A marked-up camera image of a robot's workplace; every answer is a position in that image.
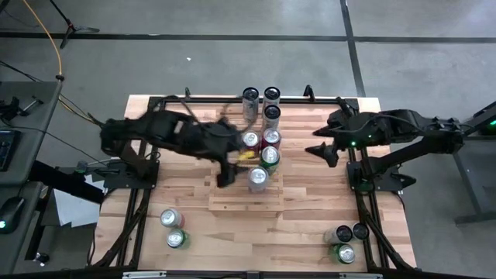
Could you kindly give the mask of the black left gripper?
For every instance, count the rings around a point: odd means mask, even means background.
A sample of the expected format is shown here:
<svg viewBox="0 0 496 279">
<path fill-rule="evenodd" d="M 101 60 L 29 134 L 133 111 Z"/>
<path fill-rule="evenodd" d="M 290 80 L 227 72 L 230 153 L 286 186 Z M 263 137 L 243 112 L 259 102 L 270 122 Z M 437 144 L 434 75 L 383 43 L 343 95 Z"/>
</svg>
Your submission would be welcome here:
<svg viewBox="0 0 496 279">
<path fill-rule="evenodd" d="M 238 130 L 227 118 L 220 118 L 216 122 L 199 122 L 194 128 L 199 131 L 205 145 L 205 157 L 220 164 L 220 172 L 216 176 L 217 187 L 229 186 L 236 179 L 238 165 L 228 161 L 228 154 L 245 147 L 243 131 Z"/>
</svg>

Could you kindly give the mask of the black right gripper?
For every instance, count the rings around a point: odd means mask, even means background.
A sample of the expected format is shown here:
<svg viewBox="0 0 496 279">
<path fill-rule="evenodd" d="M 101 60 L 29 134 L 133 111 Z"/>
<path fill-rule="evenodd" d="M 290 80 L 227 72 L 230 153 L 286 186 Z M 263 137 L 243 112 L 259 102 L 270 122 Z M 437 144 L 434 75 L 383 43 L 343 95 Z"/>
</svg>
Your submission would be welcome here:
<svg viewBox="0 0 496 279">
<path fill-rule="evenodd" d="M 336 167 L 338 163 L 337 150 L 386 146 L 391 143 L 391 121 L 379 113 L 363 112 L 348 116 L 339 110 L 329 115 L 327 124 L 312 135 L 332 137 L 332 145 L 323 142 L 319 146 L 306 147 L 305 151 L 322 158 L 329 167 Z"/>
</svg>

